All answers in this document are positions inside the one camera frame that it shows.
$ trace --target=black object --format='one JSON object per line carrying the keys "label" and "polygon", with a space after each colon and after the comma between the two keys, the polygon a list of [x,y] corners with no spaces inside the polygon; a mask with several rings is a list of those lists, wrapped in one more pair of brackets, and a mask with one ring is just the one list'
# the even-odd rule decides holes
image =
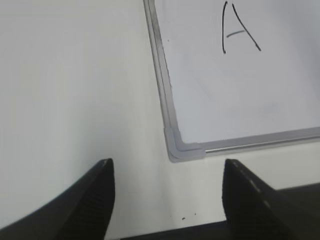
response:
{"label": "black object", "polygon": [[263,182],[238,160],[226,160],[223,207],[235,240],[319,240],[320,218]]}
{"label": "black object", "polygon": [[103,240],[114,202],[114,164],[101,160],[57,198],[1,229],[0,240]]}
{"label": "black object", "polygon": [[171,231],[163,231],[123,240],[231,240],[227,222],[216,222]]}

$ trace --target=black marker writing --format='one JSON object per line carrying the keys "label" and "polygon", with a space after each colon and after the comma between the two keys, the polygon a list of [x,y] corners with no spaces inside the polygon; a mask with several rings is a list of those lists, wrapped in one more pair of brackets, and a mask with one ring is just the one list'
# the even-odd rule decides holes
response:
{"label": "black marker writing", "polygon": [[[223,50],[224,54],[226,54],[226,49],[225,49],[225,13],[226,13],[227,5],[228,5],[228,1],[225,1],[224,6],[223,6],[223,12],[222,12],[222,50]],[[237,13],[236,7],[233,3],[232,3],[232,8],[233,8],[234,14],[236,16],[236,19],[239,21],[239,23],[241,24],[241,26],[243,27],[244,30],[236,31],[234,33],[227,35],[226,37],[229,38],[229,37],[236,35],[236,34],[247,33],[249,35],[249,37],[251,38],[251,40],[254,42],[256,48],[261,52],[260,46],[258,45],[256,40],[253,38],[253,36],[250,34],[250,32],[248,31],[248,29],[246,28],[244,23],[241,21],[239,15]]]}

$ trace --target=whiteboard surface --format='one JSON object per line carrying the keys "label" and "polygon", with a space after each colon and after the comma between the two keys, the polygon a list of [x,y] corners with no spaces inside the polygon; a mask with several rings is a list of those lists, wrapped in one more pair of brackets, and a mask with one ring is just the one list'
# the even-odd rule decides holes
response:
{"label": "whiteboard surface", "polygon": [[[261,48],[243,30],[232,7]],[[155,0],[185,143],[320,126],[320,3]]]}

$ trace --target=plastic corner piece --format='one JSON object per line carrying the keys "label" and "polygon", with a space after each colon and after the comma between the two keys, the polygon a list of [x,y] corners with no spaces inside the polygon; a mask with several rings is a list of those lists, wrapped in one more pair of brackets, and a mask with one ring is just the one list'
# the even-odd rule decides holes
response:
{"label": "plastic corner piece", "polygon": [[171,162],[179,163],[203,159],[206,151],[199,143],[184,143],[177,128],[165,128],[164,135]]}

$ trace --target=whiteboard frame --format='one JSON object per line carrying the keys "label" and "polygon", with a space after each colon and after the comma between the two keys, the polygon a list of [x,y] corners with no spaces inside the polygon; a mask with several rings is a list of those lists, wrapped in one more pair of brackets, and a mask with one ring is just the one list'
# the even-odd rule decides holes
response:
{"label": "whiteboard frame", "polygon": [[143,2],[162,109],[164,135],[168,155],[173,163],[202,159],[207,155],[281,147],[320,140],[320,127],[313,127],[228,140],[184,143],[179,130],[155,0],[143,0]]}

